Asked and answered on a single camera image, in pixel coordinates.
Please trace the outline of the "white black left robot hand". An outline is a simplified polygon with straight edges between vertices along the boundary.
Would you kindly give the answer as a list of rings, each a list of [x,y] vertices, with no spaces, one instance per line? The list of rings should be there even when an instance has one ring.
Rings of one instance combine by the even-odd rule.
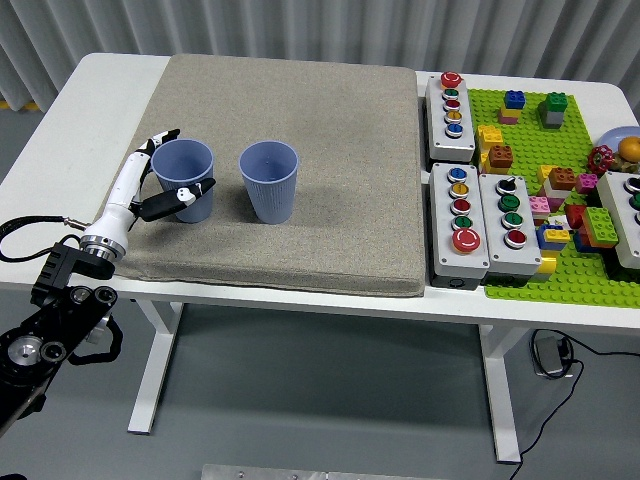
[[[120,259],[137,219],[151,222],[176,214],[197,223],[210,215],[214,154],[201,141],[179,134],[178,129],[157,134],[127,157],[102,215],[81,237],[82,250]]]

